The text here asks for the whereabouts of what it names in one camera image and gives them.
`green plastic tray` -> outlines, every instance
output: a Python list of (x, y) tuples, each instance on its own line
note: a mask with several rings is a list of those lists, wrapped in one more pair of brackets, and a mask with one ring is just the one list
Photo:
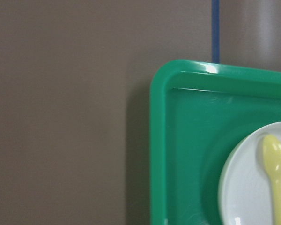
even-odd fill
[(278, 121), (279, 72), (189, 60), (164, 65), (150, 93), (151, 225), (222, 224), (217, 192), (229, 153)]

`spoon handle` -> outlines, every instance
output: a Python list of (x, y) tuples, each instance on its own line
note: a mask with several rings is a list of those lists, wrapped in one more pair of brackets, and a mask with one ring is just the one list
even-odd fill
[(281, 225), (281, 179), (272, 181), (272, 192), (275, 225)]

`plastic spoon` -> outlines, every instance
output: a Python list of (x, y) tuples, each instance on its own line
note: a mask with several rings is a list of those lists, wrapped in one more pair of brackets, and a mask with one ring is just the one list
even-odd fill
[(281, 225), (281, 142), (267, 135), (262, 143), (264, 169), (271, 181), (274, 205), (274, 224)]

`tray rim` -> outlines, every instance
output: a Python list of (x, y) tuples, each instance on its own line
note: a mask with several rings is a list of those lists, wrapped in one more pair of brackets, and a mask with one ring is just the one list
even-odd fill
[[(182, 82), (183, 76), (200, 81)], [(203, 84), (204, 79), (236, 82), (237, 88), (225, 83)], [(237, 67), (192, 60), (173, 60), (162, 66), (150, 87), (150, 221), (151, 225), (167, 225), (166, 195), (166, 96), (172, 88), (226, 92), (281, 99), (281, 72)]]

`blue stripe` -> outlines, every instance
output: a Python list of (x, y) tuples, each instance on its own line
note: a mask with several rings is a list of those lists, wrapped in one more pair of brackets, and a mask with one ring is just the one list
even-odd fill
[(220, 63), (220, 0), (212, 0), (212, 62)]

